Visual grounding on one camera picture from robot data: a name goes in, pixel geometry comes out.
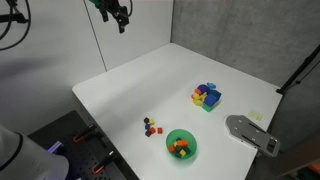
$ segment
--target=orange block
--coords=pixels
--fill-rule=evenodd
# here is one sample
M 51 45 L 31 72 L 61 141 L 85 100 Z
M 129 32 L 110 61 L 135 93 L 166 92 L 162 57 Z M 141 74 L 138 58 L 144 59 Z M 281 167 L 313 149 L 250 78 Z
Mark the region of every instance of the orange block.
M 187 140 L 178 140 L 177 141 L 177 146 L 187 147 L 188 146 L 188 141 Z
M 168 150 L 169 150 L 170 152 L 174 152 L 174 146 L 173 146 L 173 145 L 168 146 Z

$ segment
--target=toy block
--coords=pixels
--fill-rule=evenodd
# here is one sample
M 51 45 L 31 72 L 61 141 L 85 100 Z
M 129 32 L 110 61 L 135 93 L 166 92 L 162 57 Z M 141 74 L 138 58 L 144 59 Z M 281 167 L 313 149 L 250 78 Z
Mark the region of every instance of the toy block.
M 182 148 L 187 154 L 191 153 L 191 150 L 188 147 L 184 147 Z
M 193 100 L 193 104 L 196 105 L 196 106 L 202 106 L 203 103 L 202 103 L 201 100 L 196 100 L 196 99 L 194 99 L 194 100 Z
M 195 89 L 194 92 L 195 92 L 196 94 L 198 94 L 198 95 L 201 95 L 201 94 L 202 94 L 201 91 L 200 91 L 200 89 Z
M 168 146 L 168 150 L 169 150 L 170 152 L 174 152 L 174 146 L 173 146 L 173 145 Z
M 193 93 L 192 99 L 199 100 L 200 99 L 200 95 L 197 94 L 197 93 Z
M 205 103 L 202 104 L 202 109 L 206 110 L 207 112 L 212 111 L 213 106 L 208 106 Z
M 201 96 L 200 96 L 200 100 L 203 102 L 207 97 L 207 93 L 203 93 Z
M 150 130 L 149 130 L 149 131 L 151 132 L 151 134 L 156 133 L 156 129 L 155 129 L 154 127 L 150 128 Z
M 151 136 L 151 132 L 148 130 L 148 131 L 146 131 L 146 136 L 148 136 L 148 137 L 150 137 Z
M 217 98 L 217 101 L 219 101 L 220 97 L 221 97 L 221 93 L 217 90 L 213 90 L 213 91 L 210 91 L 210 94 L 213 95 L 214 97 Z
M 209 88 L 210 90 L 215 90 L 215 89 L 216 89 L 216 85 L 213 84 L 213 83 L 208 82 L 208 83 L 207 83 L 207 86 L 208 86 L 208 88 Z
M 212 94 L 209 94 L 205 100 L 204 100 L 204 104 L 206 104 L 207 106 L 211 107 L 213 106 L 216 102 L 217 102 L 217 98 L 215 96 L 213 96 Z
M 177 152 L 177 153 L 179 153 L 179 152 L 181 151 L 181 149 L 182 149 L 181 147 L 176 146 L 176 147 L 174 148 L 174 151 Z
M 154 125 L 154 120 L 153 120 L 153 119 L 150 119 L 150 120 L 149 120 L 149 124 L 150 124 L 150 125 Z
M 180 151 L 180 154 L 181 154 L 182 157 L 184 157 L 187 153 L 182 149 L 182 150 Z
M 202 94 L 208 92 L 209 90 L 208 86 L 205 84 L 201 84 L 200 86 L 198 86 L 198 89 L 201 91 Z
M 150 129 L 150 124 L 146 124 L 144 128 L 145 128 L 146 130 L 149 130 L 149 129 Z
M 187 140 L 179 140 L 179 141 L 177 141 L 177 146 L 179 146 L 179 147 L 187 147 L 188 146 L 188 141 Z
M 181 158 L 181 154 L 178 153 L 178 152 L 174 152 L 174 155 L 175 155 L 177 158 Z
M 162 134 L 163 130 L 162 128 L 158 128 L 158 134 Z
M 144 123 L 146 123 L 146 124 L 147 124 L 147 123 L 149 123 L 149 118 L 144 118 L 144 120 L 143 120 L 143 121 L 144 121 Z

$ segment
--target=black pole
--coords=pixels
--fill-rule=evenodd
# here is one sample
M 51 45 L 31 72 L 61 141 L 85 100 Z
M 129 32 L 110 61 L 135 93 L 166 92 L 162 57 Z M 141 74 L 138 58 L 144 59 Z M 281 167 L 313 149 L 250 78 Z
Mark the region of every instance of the black pole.
M 309 64 L 314 60 L 314 58 L 318 55 L 319 52 L 320 52 L 320 44 L 310 54 L 310 56 L 308 56 L 304 60 L 301 66 L 291 75 L 291 77 L 287 80 L 287 82 L 284 83 L 281 89 L 277 89 L 277 92 L 283 95 L 286 92 L 287 88 L 290 86 L 290 84 L 306 69 L 306 67 L 309 66 Z

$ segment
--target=white table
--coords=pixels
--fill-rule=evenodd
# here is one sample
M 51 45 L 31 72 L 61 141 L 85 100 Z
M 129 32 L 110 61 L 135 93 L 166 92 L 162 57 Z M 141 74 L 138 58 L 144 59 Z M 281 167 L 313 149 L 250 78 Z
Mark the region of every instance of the white table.
M 190 95 L 213 82 L 222 93 L 208 113 Z M 266 130 L 279 105 L 277 87 L 175 44 L 168 44 L 73 88 L 140 179 L 245 179 L 256 149 L 235 140 L 225 126 L 228 115 L 263 115 Z M 145 136 L 145 117 L 163 135 Z M 186 129 L 196 138 L 195 158 L 177 161 L 166 150 L 168 133 Z

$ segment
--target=colorful blocks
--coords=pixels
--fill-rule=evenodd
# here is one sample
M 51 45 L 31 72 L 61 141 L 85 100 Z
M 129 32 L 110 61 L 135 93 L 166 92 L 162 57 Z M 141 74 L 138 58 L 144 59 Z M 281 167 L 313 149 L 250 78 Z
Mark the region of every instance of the colorful blocks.
M 168 150 L 169 150 L 170 152 L 174 152 L 174 146 L 173 146 L 173 145 L 170 145 L 170 146 L 168 147 Z
M 218 100 L 217 100 L 217 98 L 215 97 L 215 96 L 213 96 L 213 95 L 208 95 L 207 97 L 206 97 L 206 99 L 204 100 L 204 104 L 206 104 L 207 106 L 209 106 L 209 107 L 211 107 L 211 106 L 213 106 L 216 102 L 217 102 Z
M 194 99 L 193 100 L 193 104 L 196 105 L 196 106 L 202 106 L 202 101 Z
M 149 130 L 149 129 L 150 129 L 150 124 L 146 124 L 144 128 L 145 128 L 146 130 Z
M 162 133 L 163 133 L 162 128 L 158 128 L 158 134 L 162 134 Z
M 149 130 L 149 131 L 151 132 L 151 134 L 156 133 L 156 129 L 155 129 L 154 127 L 150 128 L 150 130 Z
M 152 134 L 152 133 L 151 133 L 149 130 L 148 130 L 148 131 L 146 131 L 146 133 L 145 133 L 145 135 L 146 135 L 146 136 L 148 136 L 148 137 L 150 137 L 150 136 L 151 136 L 151 134 Z
M 188 141 L 187 140 L 179 140 L 179 141 L 177 141 L 177 146 L 179 146 L 179 147 L 187 147 L 188 146 Z
M 209 90 L 208 86 L 205 84 L 201 84 L 200 86 L 198 86 L 198 89 L 201 91 L 201 93 L 208 92 Z
M 149 123 L 149 118 L 144 118 L 143 122 L 146 124 Z
M 149 124 L 150 124 L 150 125 L 154 125 L 154 120 L 153 120 L 153 119 L 150 119 L 150 120 L 149 120 Z
M 199 94 L 199 95 L 202 94 L 202 92 L 200 91 L 200 89 L 195 89 L 194 92 L 195 92 L 196 94 Z
M 208 82 L 207 86 L 210 90 L 215 90 L 216 89 L 216 85 L 214 85 L 213 83 Z
M 182 149 L 182 150 L 180 151 L 180 154 L 181 154 L 182 157 L 184 157 L 187 153 Z

